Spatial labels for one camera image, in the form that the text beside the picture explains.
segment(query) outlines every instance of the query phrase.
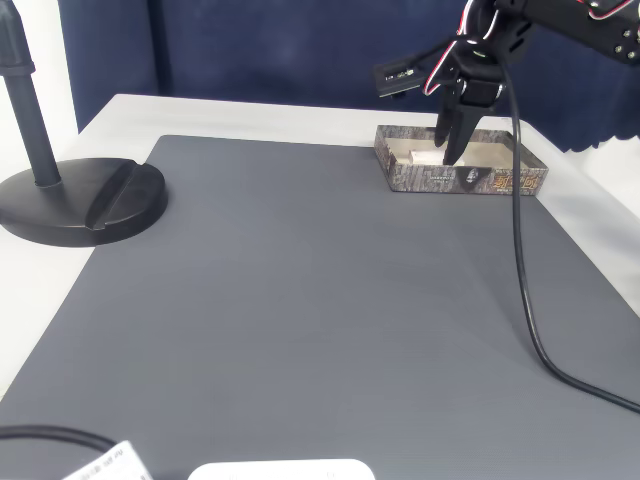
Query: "gray desk mat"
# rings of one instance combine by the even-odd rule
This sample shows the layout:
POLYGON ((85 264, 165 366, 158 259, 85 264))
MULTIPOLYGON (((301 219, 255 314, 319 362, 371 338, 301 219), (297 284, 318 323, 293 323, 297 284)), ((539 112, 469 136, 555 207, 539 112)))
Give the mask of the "gray desk mat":
MULTIPOLYGON (((166 214, 95 251, 0 423, 129 439, 156 480, 333 457, 379 480, 637 478, 640 417, 534 357, 508 197, 392 193, 369 148, 164 137, 150 162, 166 214)), ((523 215, 549 352, 640 400, 640 321, 536 199, 523 215)), ((0 476, 93 457, 4 443, 0 476)))

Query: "black pole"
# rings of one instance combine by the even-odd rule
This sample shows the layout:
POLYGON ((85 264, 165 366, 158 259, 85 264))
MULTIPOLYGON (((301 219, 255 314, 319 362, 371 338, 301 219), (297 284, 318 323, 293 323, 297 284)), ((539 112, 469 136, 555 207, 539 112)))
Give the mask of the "black pole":
POLYGON ((60 182, 31 74, 35 71, 20 14, 12 0, 0 0, 0 76, 5 77, 13 112, 39 187, 60 182))

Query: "open box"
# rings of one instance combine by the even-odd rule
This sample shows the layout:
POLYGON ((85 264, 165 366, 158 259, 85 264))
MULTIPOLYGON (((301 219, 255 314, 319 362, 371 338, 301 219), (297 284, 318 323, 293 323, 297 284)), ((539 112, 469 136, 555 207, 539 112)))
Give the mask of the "open box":
MULTIPOLYGON (((436 148, 434 134, 435 128, 378 126, 374 148, 394 192, 512 193, 510 133, 476 130, 460 161, 452 166, 442 165, 446 143, 436 148)), ((536 195, 548 168, 524 145, 520 162, 521 194, 536 195)))

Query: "cable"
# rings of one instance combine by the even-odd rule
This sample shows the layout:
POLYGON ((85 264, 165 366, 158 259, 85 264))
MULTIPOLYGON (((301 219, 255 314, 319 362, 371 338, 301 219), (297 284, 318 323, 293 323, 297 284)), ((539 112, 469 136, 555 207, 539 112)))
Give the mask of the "cable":
MULTIPOLYGON (((460 26, 458 27, 456 35, 468 36, 467 20, 469 18, 469 12, 471 11, 471 6, 472 5, 473 5, 473 0, 468 0, 466 5, 465 5, 465 7, 464 7, 464 10, 462 11, 462 17, 460 18, 460 26)), ((487 40, 491 36, 491 33, 493 33, 493 29, 495 28, 496 23, 498 21, 498 13, 499 13, 499 10, 496 10, 495 14, 493 15, 493 20, 491 21, 491 25, 489 26, 489 30, 487 30, 487 33, 485 33, 484 36, 482 37, 483 40, 487 40)), ((436 66, 431 71, 431 75, 429 75, 429 78, 427 79, 427 83, 425 83, 425 85, 424 85, 424 87, 422 89, 422 93, 424 93, 426 96, 431 95, 438 88, 440 88, 440 84, 439 83, 437 83, 437 84, 433 85, 432 87, 430 87, 431 82, 436 77, 436 74, 438 73, 438 71, 440 70, 440 68, 444 64, 445 60, 449 56, 449 53, 451 53, 451 50, 453 50, 453 47, 456 46, 456 42, 458 40, 460 40, 460 39, 454 38, 452 42, 449 42, 449 43, 451 43, 449 45, 449 48, 447 48, 447 50, 442 54, 442 57, 440 57, 440 60, 438 60, 438 63, 436 64, 436 66)))
POLYGON ((594 20, 605 20, 609 17, 614 16, 616 13, 618 13, 620 10, 622 10, 623 8, 628 7, 629 5, 631 5, 634 2, 634 0, 627 0, 626 2, 622 2, 620 5, 618 5, 617 7, 615 7, 613 10, 610 10, 607 13, 604 13, 602 15, 596 15, 595 13, 593 13, 593 10, 589 10, 589 16, 591 18, 593 18, 594 20))
POLYGON ((549 355, 545 351, 540 335, 538 333, 538 327, 533 315, 533 306, 531 305, 531 295, 529 294, 529 285, 527 282, 527 274, 524 265, 524 251, 522 248, 522 225, 521 225, 521 210, 520 210, 520 152, 522 150, 522 137, 520 132, 520 110, 518 107, 518 101, 516 98, 515 89, 513 87, 513 81, 511 74, 507 68, 506 62, 496 55, 490 45, 486 42, 482 42, 485 46, 489 47, 490 54, 498 62, 502 74, 505 79, 506 88, 509 94, 509 103, 511 104, 511 118, 513 122, 513 244, 515 248, 516 267, 518 270, 518 282, 520 283, 520 294, 522 295, 522 303, 524 305, 524 313, 527 318, 527 326, 529 327, 529 333, 531 334, 531 340, 533 346, 540 357, 543 365, 560 381, 570 385, 578 390, 582 390, 585 393, 594 395, 603 400, 611 402, 622 408, 626 408, 634 413, 640 414, 640 405, 627 400, 626 398, 615 395, 611 392, 603 390, 601 388, 590 385, 586 382, 578 380, 572 377, 568 373, 565 373, 556 366, 555 363, 549 358, 549 355))
POLYGON ((48 425, 0 427, 0 440, 17 440, 22 438, 72 443, 97 450, 101 453, 106 453, 116 446, 116 442, 113 440, 72 428, 48 425))

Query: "blue fabric backdrop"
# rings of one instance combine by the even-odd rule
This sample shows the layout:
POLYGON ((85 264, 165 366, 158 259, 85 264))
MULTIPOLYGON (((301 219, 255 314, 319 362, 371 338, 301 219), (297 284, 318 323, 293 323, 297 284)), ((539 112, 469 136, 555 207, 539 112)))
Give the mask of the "blue fabric backdrop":
MULTIPOLYGON (((436 112, 377 98, 371 68, 454 33, 464 3, 59 0, 78 126, 116 93, 436 112)), ((543 29, 513 67, 523 118, 564 150, 640 133, 638 72, 543 29)))

